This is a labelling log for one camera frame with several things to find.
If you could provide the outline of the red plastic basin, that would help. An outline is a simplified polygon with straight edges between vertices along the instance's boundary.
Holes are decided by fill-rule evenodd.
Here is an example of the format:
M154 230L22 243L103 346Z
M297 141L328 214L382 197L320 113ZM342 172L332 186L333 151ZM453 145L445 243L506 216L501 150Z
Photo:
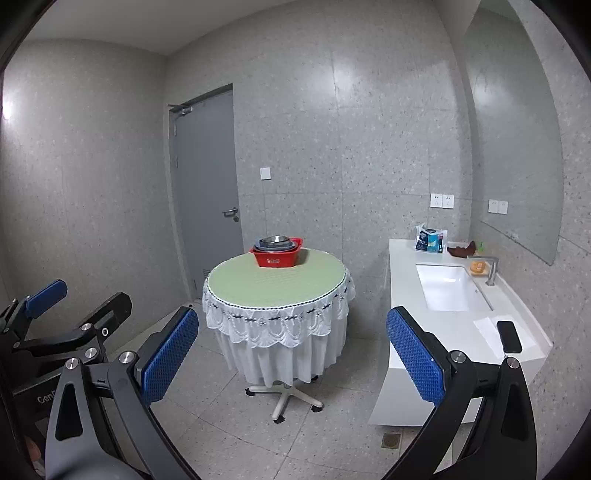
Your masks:
M298 253L304 245L304 240L293 237L291 243L293 248L283 251L263 251L252 247L250 253L256 258L256 263L262 268L290 268L297 264Z

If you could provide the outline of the white lace tablecloth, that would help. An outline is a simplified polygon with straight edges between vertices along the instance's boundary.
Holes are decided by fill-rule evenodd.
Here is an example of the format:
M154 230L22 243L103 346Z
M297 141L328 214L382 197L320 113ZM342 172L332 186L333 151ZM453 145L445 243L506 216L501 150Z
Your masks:
M346 344L349 301L356 296L353 278L342 280L311 301L262 309L232 305L204 285L206 326L215 334L228 367L247 382L311 382L335 364Z

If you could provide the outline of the blue plate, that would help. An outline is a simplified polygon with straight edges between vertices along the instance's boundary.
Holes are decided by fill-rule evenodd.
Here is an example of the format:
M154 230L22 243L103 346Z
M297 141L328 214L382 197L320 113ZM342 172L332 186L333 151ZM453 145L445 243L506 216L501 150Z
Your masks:
M260 252L283 252L294 250L297 243L290 237L271 236L257 240L253 248Z

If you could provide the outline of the orange soap bottle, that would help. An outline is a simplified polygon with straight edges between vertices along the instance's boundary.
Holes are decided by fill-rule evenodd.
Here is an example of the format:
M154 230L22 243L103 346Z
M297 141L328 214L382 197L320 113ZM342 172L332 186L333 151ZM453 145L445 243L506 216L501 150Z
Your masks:
M477 244L476 242L472 241L469 245L469 249L472 252L473 256L483 256L484 255L484 247L482 243ZM482 276L487 273L488 265L485 260L472 260L470 263L470 272L473 275Z

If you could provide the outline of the brown cloth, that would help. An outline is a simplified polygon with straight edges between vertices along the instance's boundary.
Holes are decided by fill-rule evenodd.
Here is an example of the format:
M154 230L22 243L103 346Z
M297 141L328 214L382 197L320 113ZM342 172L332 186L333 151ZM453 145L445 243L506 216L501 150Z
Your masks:
M475 241L471 241L466 247L462 246L448 246L448 253L456 258L473 257L477 252L477 245Z

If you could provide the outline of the black smartphone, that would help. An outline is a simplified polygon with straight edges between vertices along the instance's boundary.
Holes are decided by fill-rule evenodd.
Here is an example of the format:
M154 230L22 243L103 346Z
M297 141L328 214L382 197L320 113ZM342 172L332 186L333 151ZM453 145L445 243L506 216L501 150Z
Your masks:
M497 322L497 330L505 354L519 354L523 351L517 328L512 321L499 320Z

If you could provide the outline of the green round table mat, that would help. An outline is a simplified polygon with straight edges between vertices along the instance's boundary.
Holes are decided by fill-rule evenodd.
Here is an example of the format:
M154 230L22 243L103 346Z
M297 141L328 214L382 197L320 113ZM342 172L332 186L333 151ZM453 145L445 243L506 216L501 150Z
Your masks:
M204 282L204 293L236 307L254 309L307 303L334 291L348 270L332 254L304 248L293 267L263 268L252 253L218 264Z

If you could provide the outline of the wall mirror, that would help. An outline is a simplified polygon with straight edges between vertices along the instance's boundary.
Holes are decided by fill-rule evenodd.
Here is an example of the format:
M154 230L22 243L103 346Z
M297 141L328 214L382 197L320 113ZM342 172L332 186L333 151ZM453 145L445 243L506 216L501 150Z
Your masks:
M480 2L463 42L480 219L551 264L563 211L563 154L541 60L507 1Z

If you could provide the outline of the large stainless steel bowl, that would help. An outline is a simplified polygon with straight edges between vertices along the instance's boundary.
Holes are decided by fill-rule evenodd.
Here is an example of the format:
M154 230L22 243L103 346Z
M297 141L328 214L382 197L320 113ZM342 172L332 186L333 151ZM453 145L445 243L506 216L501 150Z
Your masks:
M260 250L281 250L290 248L293 243L288 236L284 235L271 235L259 239L256 243L256 247Z

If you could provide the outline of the white star table base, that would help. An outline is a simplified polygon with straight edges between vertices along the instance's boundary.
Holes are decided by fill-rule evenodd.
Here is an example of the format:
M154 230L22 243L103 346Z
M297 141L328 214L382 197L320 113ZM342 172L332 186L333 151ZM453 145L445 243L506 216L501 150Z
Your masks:
M301 391L296 386L289 386L284 383L273 384L273 386L270 387L265 385L252 385L245 388L245 395L249 397L256 395L279 396L276 406L273 409L273 414L271 414L271 419L273 419L273 422L276 424L283 423L283 413L286 411L287 403L290 401L290 398L295 398L307 403L311 406L311 411L314 413L322 412L322 410L325 408L325 404L322 401L311 397L311 395L308 395L307 393L304 393L304 391Z

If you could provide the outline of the white wall light switch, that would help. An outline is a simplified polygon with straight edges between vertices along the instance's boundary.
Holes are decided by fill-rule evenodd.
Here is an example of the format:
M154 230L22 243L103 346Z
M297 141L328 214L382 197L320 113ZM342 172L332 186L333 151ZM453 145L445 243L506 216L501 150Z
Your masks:
M262 181L270 180L270 167L263 167L259 169L259 176Z

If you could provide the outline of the grey door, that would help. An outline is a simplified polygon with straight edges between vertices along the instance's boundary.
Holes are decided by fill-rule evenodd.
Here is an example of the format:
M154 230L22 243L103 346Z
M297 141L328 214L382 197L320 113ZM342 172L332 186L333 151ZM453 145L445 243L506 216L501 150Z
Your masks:
M239 209L235 112L231 84L168 106L171 196L181 266L190 299L208 274L242 254L242 223L222 212Z

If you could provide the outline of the white double wall socket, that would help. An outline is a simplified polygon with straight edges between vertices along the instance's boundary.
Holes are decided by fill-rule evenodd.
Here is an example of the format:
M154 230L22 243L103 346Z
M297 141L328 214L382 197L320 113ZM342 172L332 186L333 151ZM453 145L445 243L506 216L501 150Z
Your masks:
M455 208L455 196L452 194L432 193L430 195L430 207L452 210Z

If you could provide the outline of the blue white tissue pack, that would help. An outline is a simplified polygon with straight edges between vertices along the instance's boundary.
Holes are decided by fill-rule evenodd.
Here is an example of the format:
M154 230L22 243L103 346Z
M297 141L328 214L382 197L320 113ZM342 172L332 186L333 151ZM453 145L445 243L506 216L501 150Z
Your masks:
M447 248L448 231L429 228L421 224L416 228L415 249L428 253L442 254Z

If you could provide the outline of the chrome faucet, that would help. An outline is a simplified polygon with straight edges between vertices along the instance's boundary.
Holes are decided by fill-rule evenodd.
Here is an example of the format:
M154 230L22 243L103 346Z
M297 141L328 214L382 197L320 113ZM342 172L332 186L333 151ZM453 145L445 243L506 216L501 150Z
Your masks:
M487 286L494 286L496 284L496 277L497 277L497 271L498 271L498 265L499 265L499 259L497 257L493 257L493 256L473 256L473 257L469 257L469 272L470 272L470 263L472 260L485 260L487 262L488 265L488 270L487 273L485 275L482 275L481 277L487 277L485 284Z

